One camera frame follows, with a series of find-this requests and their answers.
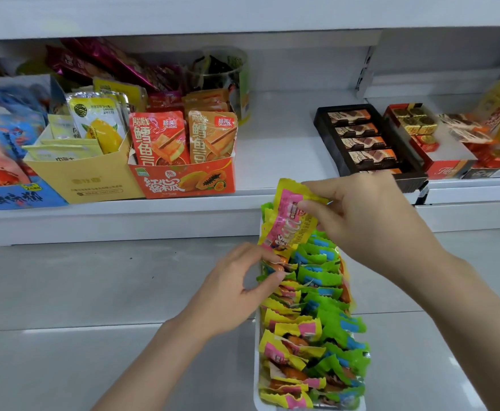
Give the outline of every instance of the person's right hand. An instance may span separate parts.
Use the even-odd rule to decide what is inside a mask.
[[[318,218],[330,239],[347,255],[401,284],[424,262],[449,254],[387,172],[304,182],[328,206],[304,200],[298,207]]]

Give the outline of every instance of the grey floor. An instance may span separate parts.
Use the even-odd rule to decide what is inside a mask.
[[[500,295],[500,229],[438,237]],[[0,247],[0,411],[89,409],[244,240],[256,237]],[[485,409],[419,306],[356,262],[347,266],[372,348],[368,409]],[[255,409],[253,333],[249,319],[212,340],[168,409]]]

